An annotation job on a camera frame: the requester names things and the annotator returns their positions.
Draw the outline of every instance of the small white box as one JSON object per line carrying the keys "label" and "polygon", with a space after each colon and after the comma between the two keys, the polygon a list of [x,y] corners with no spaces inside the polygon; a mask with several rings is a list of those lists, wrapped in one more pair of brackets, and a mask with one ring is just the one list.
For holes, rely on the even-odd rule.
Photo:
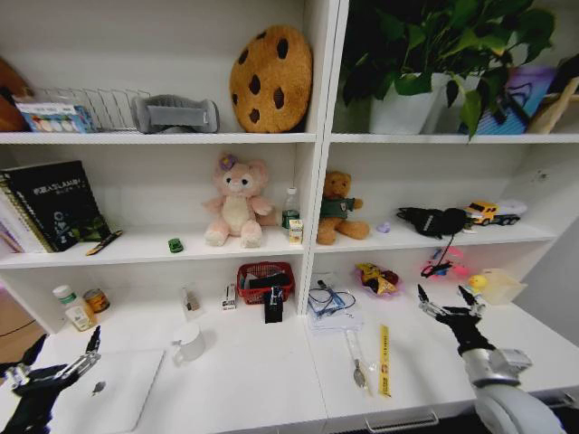
{"label": "small white box", "polygon": [[221,307],[223,310],[235,309],[235,303],[237,299],[237,293],[235,291],[235,284],[230,283],[225,287],[225,292],[223,293],[223,301]]}

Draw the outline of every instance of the purple object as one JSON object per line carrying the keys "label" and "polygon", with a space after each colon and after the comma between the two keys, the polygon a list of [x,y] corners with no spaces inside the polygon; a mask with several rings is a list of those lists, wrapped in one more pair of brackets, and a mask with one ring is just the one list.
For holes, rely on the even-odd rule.
{"label": "purple object", "polygon": [[376,226],[376,230],[381,233],[388,233],[390,231],[390,223],[384,222]]}
{"label": "purple object", "polygon": [[237,163],[237,157],[232,154],[227,154],[219,161],[219,166],[222,170],[231,170],[235,163]]}
{"label": "purple object", "polygon": [[[522,66],[509,70],[507,82],[508,98],[500,101],[501,113],[505,116],[499,124],[490,110],[485,110],[480,118],[477,134],[523,134],[529,120],[555,77],[556,69],[542,66]],[[511,100],[517,102],[522,111],[517,112]]]}

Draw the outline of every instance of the tin can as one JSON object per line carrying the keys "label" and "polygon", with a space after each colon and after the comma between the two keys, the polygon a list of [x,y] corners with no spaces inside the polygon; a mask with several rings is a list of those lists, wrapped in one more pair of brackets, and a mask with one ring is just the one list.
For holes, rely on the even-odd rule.
{"label": "tin can", "polygon": [[95,314],[106,310],[110,306],[109,299],[100,289],[90,289],[84,293],[84,299]]}

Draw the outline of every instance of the yellow toy truck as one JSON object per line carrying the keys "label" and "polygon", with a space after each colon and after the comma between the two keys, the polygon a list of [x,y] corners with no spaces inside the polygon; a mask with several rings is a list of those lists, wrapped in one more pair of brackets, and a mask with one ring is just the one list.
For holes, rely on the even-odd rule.
{"label": "yellow toy truck", "polygon": [[474,224],[488,226],[500,224],[507,226],[521,220],[521,214],[527,211],[527,206],[514,200],[499,201],[497,203],[473,202],[464,211]]}

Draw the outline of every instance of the white mug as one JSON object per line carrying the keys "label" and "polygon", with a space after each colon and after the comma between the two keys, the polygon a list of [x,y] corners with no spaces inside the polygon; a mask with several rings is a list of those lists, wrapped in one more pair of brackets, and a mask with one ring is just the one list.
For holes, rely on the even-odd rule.
{"label": "white mug", "polygon": [[173,361],[178,366],[183,362],[191,362],[203,354],[205,341],[199,325],[189,323],[178,328],[173,334],[172,345],[178,349]]}

